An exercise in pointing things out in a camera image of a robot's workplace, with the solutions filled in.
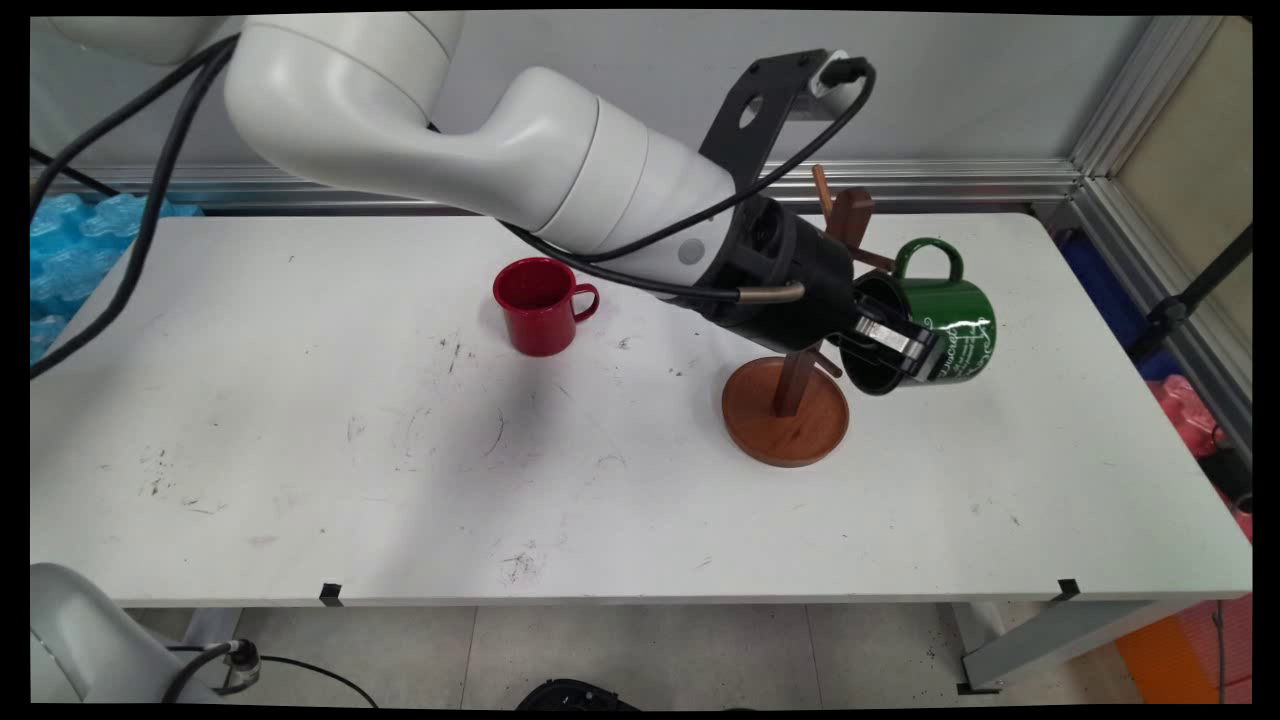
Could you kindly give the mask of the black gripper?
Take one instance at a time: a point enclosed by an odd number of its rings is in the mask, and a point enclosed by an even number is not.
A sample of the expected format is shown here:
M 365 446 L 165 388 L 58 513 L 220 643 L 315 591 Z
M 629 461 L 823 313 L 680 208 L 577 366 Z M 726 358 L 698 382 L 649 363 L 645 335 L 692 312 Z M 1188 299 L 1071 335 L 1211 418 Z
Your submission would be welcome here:
M 796 352 L 858 323 L 859 384 L 941 379 L 943 341 L 915 323 L 893 291 L 854 290 L 847 249 L 772 199 L 755 196 L 735 209 L 699 282 L 714 290 L 804 288 L 785 304 L 699 301 L 704 319 L 764 348 Z

